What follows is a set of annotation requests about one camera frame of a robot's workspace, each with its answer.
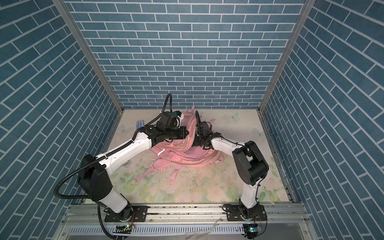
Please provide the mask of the pink student backpack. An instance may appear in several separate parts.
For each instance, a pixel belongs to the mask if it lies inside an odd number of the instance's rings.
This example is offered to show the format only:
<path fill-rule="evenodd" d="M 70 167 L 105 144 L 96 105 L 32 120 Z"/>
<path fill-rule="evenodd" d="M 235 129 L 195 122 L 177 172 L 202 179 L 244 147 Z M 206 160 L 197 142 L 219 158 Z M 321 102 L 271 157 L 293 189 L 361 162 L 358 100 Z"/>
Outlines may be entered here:
<path fill-rule="evenodd" d="M 156 170 L 164 170 L 169 166 L 175 165 L 176 168 L 171 175 L 171 182 L 176 179 L 178 171 L 183 166 L 202 168 L 213 163 L 220 163 L 224 160 L 222 153 L 217 150 L 204 150 L 203 147 L 194 146 L 195 133 L 197 130 L 195 107 L 183 112 L 181 125 L 186 127 L 189 135 L 184 140 L 175 140 L 172 143 L 162 142 L 152 147 L 153 153 L 157 154 L 158 159 L 142 175 L 137 177 L 134 182 L 138 183 L 148 174 Z"/>

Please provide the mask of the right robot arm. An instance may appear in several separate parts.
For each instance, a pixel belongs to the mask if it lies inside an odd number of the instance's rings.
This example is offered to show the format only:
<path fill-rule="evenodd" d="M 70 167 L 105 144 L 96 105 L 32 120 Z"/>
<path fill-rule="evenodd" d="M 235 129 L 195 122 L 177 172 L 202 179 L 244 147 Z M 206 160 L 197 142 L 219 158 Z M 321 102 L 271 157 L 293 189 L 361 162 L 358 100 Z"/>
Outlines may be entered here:
<path fill-rule="evenodd" d="M 246 221 L 267 221 L 264 206 L 258 200 L 260 183 L 269 171 L 269 165 L 253 141 L 236 142 L 212 131 L 212 124 L 197 120 L 194 145 L 204 150 L 221 151 L 231 155 L 239 177 L 243 181 L 243 192 L 237 207 L 238 214 Z"/>

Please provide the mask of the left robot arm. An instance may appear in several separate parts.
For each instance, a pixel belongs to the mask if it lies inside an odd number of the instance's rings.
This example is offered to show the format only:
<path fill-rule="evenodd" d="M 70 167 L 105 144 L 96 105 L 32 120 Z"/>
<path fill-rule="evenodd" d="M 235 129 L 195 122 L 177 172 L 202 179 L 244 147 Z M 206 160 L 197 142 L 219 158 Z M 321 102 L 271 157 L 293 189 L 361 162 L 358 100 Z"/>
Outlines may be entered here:
<path fill-rule="evenodd" d="M 132 218 L 132 204 L 114 190 L 112 173 L 131 158 L 159 143 L 186 139 L 189 131 L 181 125 L 183 118 L 180 111 L 163 112 L 156 124 L 146 124 L 137 129 L 127 142 L 96 157 L 85 156 L 82 160 L 83 167 L 93 160 L 97 162 L 80 171 L 79 185 L 93 202 L 107 208 L 107 213 L 115 216 L 116 221 L 129 221 Z"/>

